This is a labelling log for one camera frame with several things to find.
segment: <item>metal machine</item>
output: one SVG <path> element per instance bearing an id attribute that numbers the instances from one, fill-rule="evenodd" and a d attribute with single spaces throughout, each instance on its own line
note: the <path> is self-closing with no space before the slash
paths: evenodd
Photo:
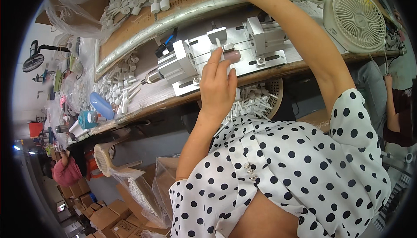
<path id="1" fill-rule="evenodd" d="M 165 50 L 158 60 L 158 67 L 150 71 L 141 83 L 151 84 L 166 79 L 172 84 L 175 95 L 181 96 L 199 89 L 203 67 L 217 47 L 223 48 L 224 56 L 231 52 L 240 54 L 234 67 L 237 76 L 242 76 L 287 63 L 283 51 L 286 39 L 285 32 L 271 18 L 261 23 L 258 17 L 250 17 L 242 26 L 221 27 L 173 43 L 174 50 Z"/>

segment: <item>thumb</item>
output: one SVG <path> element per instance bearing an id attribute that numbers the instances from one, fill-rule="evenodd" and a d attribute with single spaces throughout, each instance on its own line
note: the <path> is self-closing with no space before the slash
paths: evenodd
<path id="1" fill-rule="evenodd" d="M 230 72 L 229 72 L 228 84 L 229 84 L 230 94 L 235 95 L 236 94 L 236 87 L 237 87 L 237 76 L 236 76 L 236 69 L 235 68 L 231 69 Z"/>

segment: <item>jeans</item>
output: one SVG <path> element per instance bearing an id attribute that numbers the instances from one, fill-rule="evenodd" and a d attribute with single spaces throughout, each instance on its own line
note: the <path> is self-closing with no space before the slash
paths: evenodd
<path id="1" fill-rule="evenodd" d="M 387 90 L 382 75 L 372 61 L 356 71 L 351 71 L 350 74 L 357 87 L 365 89 L 365 105 L 372 126 L 378 136 L 382 137 L 384 125 L 387 121 Z"/>

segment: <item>pink shirt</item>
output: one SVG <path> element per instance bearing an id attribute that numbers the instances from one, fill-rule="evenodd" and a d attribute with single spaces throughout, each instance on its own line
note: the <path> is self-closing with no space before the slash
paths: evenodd
<path id="1" fill-rule="evenodd" d="M 62 159 L 55 164 L 52 170 L 52 177 L 58 184 L 64 187 L 70 187 L 83 178 L 83 175 L 75 159 L 69 157 L 66 167 L 62 164 Z"/>

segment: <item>beige plastic stool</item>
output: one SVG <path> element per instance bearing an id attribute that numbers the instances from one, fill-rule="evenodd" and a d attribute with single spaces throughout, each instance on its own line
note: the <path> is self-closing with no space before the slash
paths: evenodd
<path id="1" fill-rule="evenodd" d="M 122 165 L 120 167 L 116 167 L 111 162 L 111 158 L 108 154 L 108 150 L 112 146 L 114 146 L 114 145 L 116 145 L 116 144 L 118 144 L 122 141 L 125 141 L 128 138 L 129 138 L 129 135 L 126 135 L 126 136 L 120 137 L 116 140 L 113 140 L 112 142 L 97 144 L 97 145 L 94 146 L 94 159 L 96 160 L 97 167 L 100 169 L 100 171 L 103 173 L 103 175 L 105 175 L 107 177 L 111 176 L 109 168 L 112 168 L 116 171 L 119 171 L 119 170 L 122 170 L 124 168 L 131 168 L 131 167 L 134 167 L 136 165 L 142 164 L 142 161 L 140 160 L 140 161 L 136 161 L 136 162 L 133 162 L 133 163 L 126 164 L 126 165 Z"/>

